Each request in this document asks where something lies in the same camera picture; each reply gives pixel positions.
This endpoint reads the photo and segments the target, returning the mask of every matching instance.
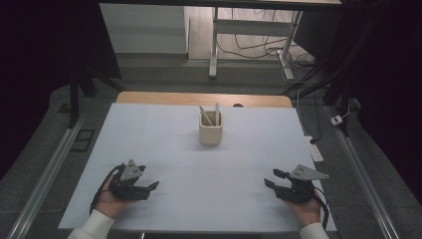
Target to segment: white table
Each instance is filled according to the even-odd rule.
[[[59,228],[81,227],[106,174],[133,159],[145,165],[136,185],[160,183],[146,201],[125,208],[113,229],[168,233],[284,233],[301,227],[264,177],[273,168],[315,168],[296,110],[221,108],[215,147],[199,142],[193,106],[113,104]],[[335,231],[329,218],[328,231]]]

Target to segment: cup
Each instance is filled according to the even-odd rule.
[[[223,114],[220,112],[219,124],[215,125],[216,112],[205,112],[210,118],[212,125],[208,122],[207,118],[199,114],[199,140],[204,144],[218,145],[221,142],[223,135]]]

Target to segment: white sleeve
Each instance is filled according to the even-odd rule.
[[[93,210],[82,228],[75,228],[68,239],[106,239],[114,220]]]
[[[299,233],[302,239],[329,239],[319,222],[302,228]]]

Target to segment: gray floor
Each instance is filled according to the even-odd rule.
[[[280,64],[222,62],[215,80],[208,79],[208,64],[189,62],[174,56],[119,55],[122,80],[118,82],[132,91],[190,92],[278,95],[288,84],[281,77]],[[306,70],[296,69],[297,77]],[[89,159],[110,104],[117,92],[96,81],[98,94],[87,99],[92,104],[82,129],[94,132],[90,144],[76,142],[30,228],[27,238],[66,238],[68,231],[58,230],[58,224],[69,203],[73,190]],[[354,172],[338,141],[333,126],[321,103],[324,89],[300,100],[300,113],[305,131],[319,136],[319,113],[322,139],[316,143],[324,163],[318,170],[328,173],[330,180],[322,186],[328,195],[330,212],[338,233],[330,238],[384,238],[371,208],[366,202]],[[46,167],[50,157],[69,123],[69,88],[51,95],[51,105],[43,122],[8,174],[0,181],[0,238],[6,238],[25,202]],[[356,119],[357,107],[349,114],[349,132],[358,155],[369,172],[377,192],[383,200],[401,238],[422,238],[422,209],[388,158],[360,127]],[[164,238],[170,235],[146,235],[146,238]],[[171,235],[176,238],[260,238],[258,235]],[[135,233],[112,232],[108,238],[139,238]],[[279,238],[299,238],[298,233]]]

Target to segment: human hand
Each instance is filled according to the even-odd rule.
[[[308,226],[310,224],[320,222],[320,205],[315,199],[311,199],[305,203],[295,203],[287,200],[283,200],[295,211],[296,216],[302,225]]]
[[[108,186],[111,183],[112,177],[113,175],[108,178],[105,186],[103,187],[99,202],[96,205],[96,211],[111,219],[116,219],[117,215],[121,212],[124,206],[136,201],[115,198],[111,192],[108,191]]]

